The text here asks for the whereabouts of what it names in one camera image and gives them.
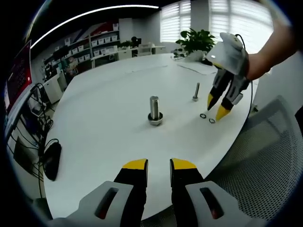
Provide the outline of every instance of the computer monitor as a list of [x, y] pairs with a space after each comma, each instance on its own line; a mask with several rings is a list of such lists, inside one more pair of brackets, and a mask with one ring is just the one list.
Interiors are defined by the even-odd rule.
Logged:
[[21, 49], [13, 60], [10, 76], [5, 83], [4, 103], [7, 113], [10, 112], [21, 93], [32, 83], [30, 70], [30, 44], [31, 41]]

